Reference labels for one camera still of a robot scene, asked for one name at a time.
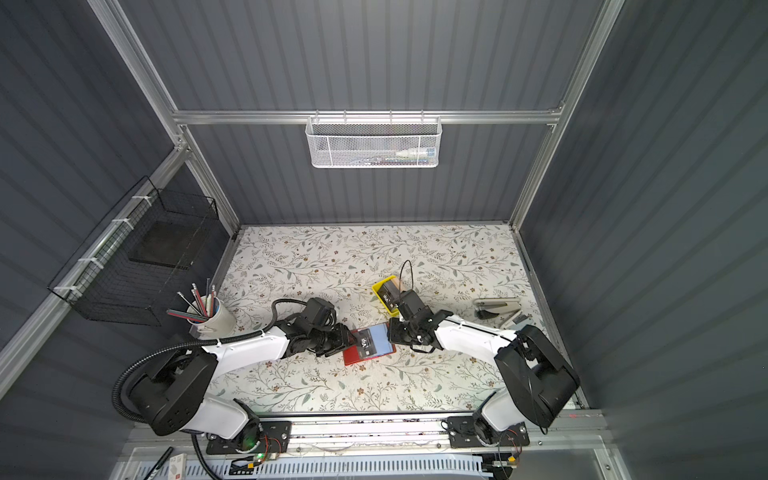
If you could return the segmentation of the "black VIP credit card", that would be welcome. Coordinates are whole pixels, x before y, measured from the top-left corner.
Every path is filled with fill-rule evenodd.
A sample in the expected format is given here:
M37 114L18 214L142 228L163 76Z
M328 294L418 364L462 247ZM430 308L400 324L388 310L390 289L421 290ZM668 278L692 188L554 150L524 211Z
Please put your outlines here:
M353 332L355 346L361 358L370 357L377 352L375 342L369 328L359 329Z

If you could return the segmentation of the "yellow plastic card tray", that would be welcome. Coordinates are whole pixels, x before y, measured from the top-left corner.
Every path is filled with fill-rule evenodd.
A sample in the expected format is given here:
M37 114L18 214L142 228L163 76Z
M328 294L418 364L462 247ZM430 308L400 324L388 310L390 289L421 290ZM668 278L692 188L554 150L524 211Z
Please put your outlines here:
M391 317L399 316L399 300L401 291L400 279L391 275L372 286L372 290Z

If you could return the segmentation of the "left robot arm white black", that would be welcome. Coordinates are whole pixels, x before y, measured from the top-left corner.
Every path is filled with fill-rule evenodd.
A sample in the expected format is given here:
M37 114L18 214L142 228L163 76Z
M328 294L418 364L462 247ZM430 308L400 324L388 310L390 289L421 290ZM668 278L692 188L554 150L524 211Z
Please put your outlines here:
M358 345L359 335L338 320L329 301L281 298L272 302L271 319L259 330L185 341L135 361L116 380L112 404L158 436L183 431L231 440L254 429L258 418L240 400L209 394L212 381L299 353L330 357Z

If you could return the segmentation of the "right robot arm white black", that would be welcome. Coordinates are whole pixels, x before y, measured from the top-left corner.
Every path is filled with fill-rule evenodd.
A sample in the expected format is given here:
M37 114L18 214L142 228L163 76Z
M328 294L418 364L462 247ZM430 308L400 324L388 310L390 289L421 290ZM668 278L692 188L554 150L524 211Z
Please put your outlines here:
M580 387L580 379L548 337L534 325L500 330L447 310L432 311L413 290L400 294L389 341L417 353L454 351L497 368L503 387L473 414L478 438L492 443L520 426L546 431Z

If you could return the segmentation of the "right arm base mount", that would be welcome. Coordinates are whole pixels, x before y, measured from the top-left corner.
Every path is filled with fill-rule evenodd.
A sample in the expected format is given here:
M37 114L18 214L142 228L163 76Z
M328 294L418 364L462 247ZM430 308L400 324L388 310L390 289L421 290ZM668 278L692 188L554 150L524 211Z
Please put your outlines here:
M448 435L450 446L454 449L479 447L522 449L530 445L524 422L512 425L506 430L497 431L480 417L458 415L449 416L440 424Z

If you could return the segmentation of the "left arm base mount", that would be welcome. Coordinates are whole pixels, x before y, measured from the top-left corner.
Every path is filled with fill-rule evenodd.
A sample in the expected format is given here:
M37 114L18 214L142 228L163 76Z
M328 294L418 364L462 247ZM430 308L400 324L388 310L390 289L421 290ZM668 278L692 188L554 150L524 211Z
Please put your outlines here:
M208 455L271 455L287 451L293 424L289 421L250 422L233 439L216 437L206 447Z

